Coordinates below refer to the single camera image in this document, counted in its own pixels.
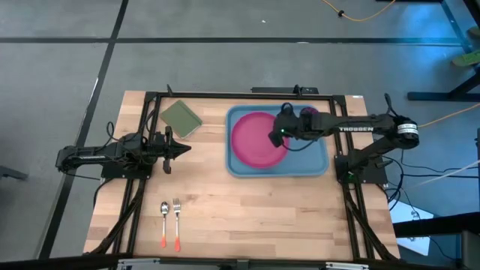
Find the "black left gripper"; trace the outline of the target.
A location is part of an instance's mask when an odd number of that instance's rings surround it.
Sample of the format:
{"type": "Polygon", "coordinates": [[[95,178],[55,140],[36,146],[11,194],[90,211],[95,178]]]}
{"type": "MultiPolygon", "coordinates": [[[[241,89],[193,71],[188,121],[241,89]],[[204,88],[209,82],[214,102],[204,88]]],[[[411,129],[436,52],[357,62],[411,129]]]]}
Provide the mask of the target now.
{"type": "Polygon", "coordinates": [[[171,173],[170,160],[175,160],[180,155],[185,154],[191,149],[189,145],[176,142],[173,139],[173,132],[170,126],[165,127],[164,133],[156,132],[154,134],[154,137],[150,140],[149,148],[149,153],[152,154],[155,158],[163,158],[162,168],[166,174],[171,173]],[[171,143],[173,148],[179,150],[175,150],[172,153],[171,143]]]}

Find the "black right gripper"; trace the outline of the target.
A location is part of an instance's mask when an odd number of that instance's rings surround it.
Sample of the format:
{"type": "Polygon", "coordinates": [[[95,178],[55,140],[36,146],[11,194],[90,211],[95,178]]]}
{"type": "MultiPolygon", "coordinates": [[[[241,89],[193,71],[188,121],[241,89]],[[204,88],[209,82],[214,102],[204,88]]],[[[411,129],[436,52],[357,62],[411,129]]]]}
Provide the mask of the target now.
{"type": "Polygon", "coordinates": [[[269,133],[268,138],[275,148],[282,146],[282,137],[296,140],[314,140],[315,133],[305,130],[302,119],[295,114],[279,113],[276,117],[276,130],[269,133]]]}

